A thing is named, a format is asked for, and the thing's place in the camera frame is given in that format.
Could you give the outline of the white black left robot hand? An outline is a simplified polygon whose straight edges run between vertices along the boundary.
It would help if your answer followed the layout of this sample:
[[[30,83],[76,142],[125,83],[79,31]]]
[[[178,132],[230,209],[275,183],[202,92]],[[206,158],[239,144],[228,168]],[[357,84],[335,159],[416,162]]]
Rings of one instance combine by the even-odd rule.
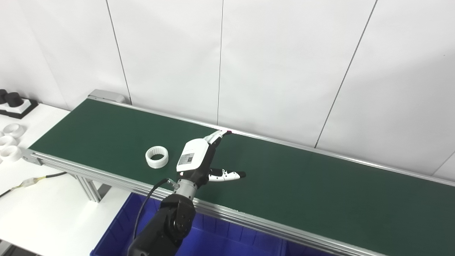
[[[246,178],[244,171],[232,171],[211,167],[216,148],[230,130],[216,130],[203,138],[188,141],[176,165],[177,179],[189,180],[198,188],[208,182],[224,182]]]

